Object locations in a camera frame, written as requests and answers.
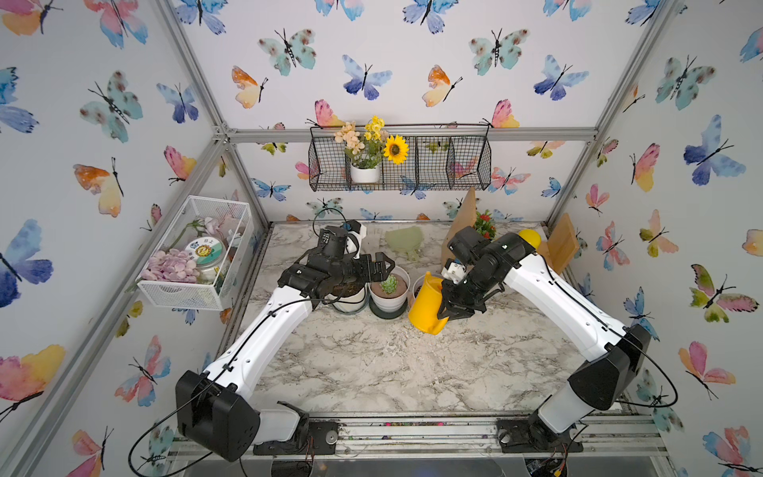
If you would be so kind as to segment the yellow plastic watering can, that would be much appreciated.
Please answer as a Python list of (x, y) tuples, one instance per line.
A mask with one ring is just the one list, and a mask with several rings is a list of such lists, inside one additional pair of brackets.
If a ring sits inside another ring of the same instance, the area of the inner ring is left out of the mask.
[(438, 335), (448, 322), (448, 318), (438, 317), (443, 304), (442, 282), (442, 278), (427, 272), (409, 311), (409, 322), (423, 333)]

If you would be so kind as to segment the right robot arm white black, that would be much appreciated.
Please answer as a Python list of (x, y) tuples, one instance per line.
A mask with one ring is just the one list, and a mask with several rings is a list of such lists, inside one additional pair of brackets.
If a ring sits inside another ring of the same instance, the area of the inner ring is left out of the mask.
[(640, 325), (625, 326), (583, 297), (538, 253), (542, 238), (533, 230), (498, 240), (464, 228), (449, 240), (437, 312), (440, 320), (484, 312), (506, 289), (528, 299), (578, 349), (584, 362), (566, 384), (519, 426), (520, 445), (550, 451), (571, 441), (574, 423), (594, 411), (608, 411), (641, 369), (651, 335)]

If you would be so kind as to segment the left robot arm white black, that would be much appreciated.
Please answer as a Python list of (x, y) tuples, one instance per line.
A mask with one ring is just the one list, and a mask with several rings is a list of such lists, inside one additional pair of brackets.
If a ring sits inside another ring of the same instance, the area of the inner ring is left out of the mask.
[(367, 229), (351, 220), (323, 228), (314, 248), (284, 270), (266, 305), (232, 347), (201, 373), (186, 372), (176, 385), (179, 432), (233, 462), (252, 447), (304, 451), (310, 441), (306, 411), (280, 401), (256, 409), (252, 396), (288, 336), (341, 288), (366, 287), (389, 278), (395, 262), (362, 251)]

